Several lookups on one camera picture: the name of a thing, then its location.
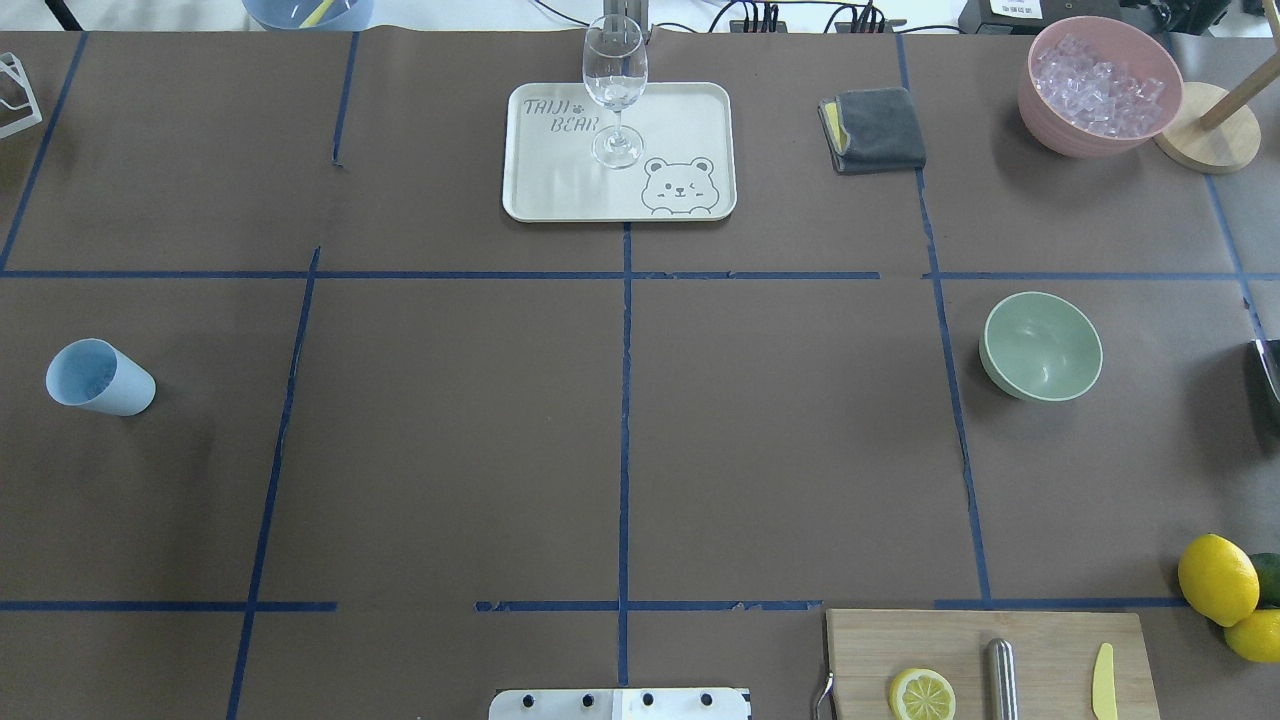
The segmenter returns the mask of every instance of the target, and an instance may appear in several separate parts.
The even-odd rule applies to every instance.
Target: bear drawing
[[[694,158],[689,163],[667,163],[650,158],[644,163],[649,183],[641,199],[654,215],[710,215],[719,202],[712,182],[712,161]]]

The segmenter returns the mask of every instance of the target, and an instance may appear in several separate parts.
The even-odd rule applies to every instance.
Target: blue tape line
[[[621,281],[609,272],[506,272],[506,270],[324,270],[323,281]]]
[[[79,68],[81,56],[84,54],[84,44],[88,42],[87,32],[82,32],[79,42],[76,44],[76,54],[72,55],[72,64],[67,68],[67,77],[63,78],[63,90],[58,94],[58,104],[54,105],[54,114],[49,115],[49,124],[45,126],[45,136],[40,140],[40,150],[36,152],[36,161],[31,165],[31,174],[27,176],[27,187],[22,191],[22,200],[13,213],[13,223],[9,224],[9,237],[5,240],[4,250],[0,251],[0,270],[9,264],[9,254],[13,252],[13,243],[18,240],[18,228],[22,225],[22,217],[27,213],[27,202],[31,200],[31,191],[36,188],[36,178],[40,168],[45,164],[45,152],[49,151],[49,142],[54,138],[54,129],[58,119],[63,117],[63,106],[67,104],[67,95],[72,91],[72,81]]]
[[[763,610],[765,612],[805,612],[822,607],[820,600],[637,600],[627,603],[636,612],[718,612]]]
[[[925,273],[945,281],[1235,281],[1231,273]]]
[[[338,122],[333,128],[333,164],[342,167],[338,161],[338,150],[342,149],[342,128],[347,124],[347,100],[351,97],[351,78],[356,74],[356,50],[360,47],[360,33],[351,33],[351,50],[347,51],[347,77],[342,81],[342,100],[338,101]]]
[[[1014,597],[963,600],[947,598],[933,602],[934,610],[1114,610],[1123,607],[1189,607],[1180,597]]]
[[[477,602],[476,612],[617,612],[614,600],[504,600]]]
[[[631,601],[631,223],[622,223],[622,418],[618,460],[618,687],[627,687],[627,606]]]
[[[1217,225],[1222,229],[1226,240],[1226,252],[1231,256],[1231,266],[1235,268],[1235,278],[1240,282],[1240,292],[1244,295],[1244,304],[1249,309],[1249,322],[1253,323],[1253,336],[1257,340],[1266,340],[1266,331],[1262,329],[1262,319],[1258,318],[1258,307],[1253,304],[1253,291],[1249,290],[1249,281],[1244,275],[1244,264],[1240,263],[1240,254],[1235,247],[1235,236],[1231,225],[1226,222],[1226,213],[1222,210],[1222,201],[1217,196],[1217,186],[1213,184],[1213,176],[1204,176],[1204,186],[1208,188],[1208,200],[1213,205],[1213,215],[1217,217]]]
[[[244,612],[244,602],[146,600],[8,600],[0,612]],[[337,602],[261,602],[259,612],[337,612]]]
[[[288,279],[307,277],[297,270],[3,270],[0,278],[58,279]]]
[[[727,272],[644,272],[632,275],[637,281],[878,281],[879,273],[740,273]]]
[[[257,533],[257,551],[253,556],[253,575],[248,584],[248,600],[244,607],[244,625],[241,628],[239,652],[236,656],[236,674],[232,679],[232,693],[227,706],[227,719],[233,720],[239,710],[241,688],[244,684],[244,666],[248,662],[248,646],[253,635],[253,614],[257,611],[257,596],[262,584],[262,566],[266,564],[266,542],[271,536],[271,516],[275,512],[275,493],[280,484],[280,468],[284,464],[284,438],[289,430],[293,415],[293,393],[298,379],[298,361],[302,359],[302,341],[307,334],[307,320],[311,315],[311,295],[316,287],[316,266],[320,264],[320,249],[311,254],[311,266],[307,269],[307,288],[302,295],[302,311],[298,315],[298,333],[293,338],[293,359],[289,363],[289,380],[284,387],[284,409],[280,411],[280,428],[275,436],[275,455],[271,459],[271,479],[266,484],[266,502],[262,507],[262,525]]]
[[[897,44],[897,67],[902,76],[902,87],[910,90],[911,81],[906,67],[906,47],[902,36],[895,35]],[[955,352],[951,348],[951,328],[947,325],[946,300],[942,295],[942,268],[938,263],[938,246],[933,236],[933,222],[924,201],[924,169],[915,168],[915,190],[920,196],[920,222],[929,249],[929,275],[933,284],[933,305],[938,315],[938,332],[942,336],[942,359],[947,369],[947,387],[951,392],[951,415],[956,425],[956,438],[960,442],[960,457],[964,468],[965,493],[969,496],[969,533],[973,537],[973,555],[978,569],[978,588],[983,600],[991,598],[991,580],[987,574],[987,552],[982,541],[982,518],[978,514],[978,491],[973,484],[973,464],[969,459],[969,438],[964,427],[964,410],[960,407],[960,383],[956,380]]]

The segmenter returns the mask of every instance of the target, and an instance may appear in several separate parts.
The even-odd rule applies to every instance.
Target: round wooden base
[[[1234,173],[1248,165],[1262,145],[1262,128],[1248,105],[1213,129],[1199,124],[1226,91],[1216,85],[1188,82],[1183,86],[1183,106],[1156,145],[1178,163],[1202,173]]]

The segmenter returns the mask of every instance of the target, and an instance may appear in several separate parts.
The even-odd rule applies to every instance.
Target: lemon
[[[1258,552],[1251,555],[1253,569],[1258,571],[1258,601],[1280,607],[1280,555]]]
[[[911,667],[893,678],[888,705],[897,720],[951,720],[956,714],[956,693],[942,675]]]
[[[1258,573],[1243,550],[1212,533],[1192,541],[1178,561],[1178,584],[1187,602],[1230,628],[1258,606]]]
[[[1258,610],[1222,630],[1226,644],[1253,662],[1280,662],[1280,610]]]

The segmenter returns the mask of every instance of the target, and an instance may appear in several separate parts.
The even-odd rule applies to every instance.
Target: green bowl
[[[1102,340],[1093,323],[1047,292],[1001,300],[987,315],[978,350],[991,379],[1019,400],[1073,400],[1102,373]]]

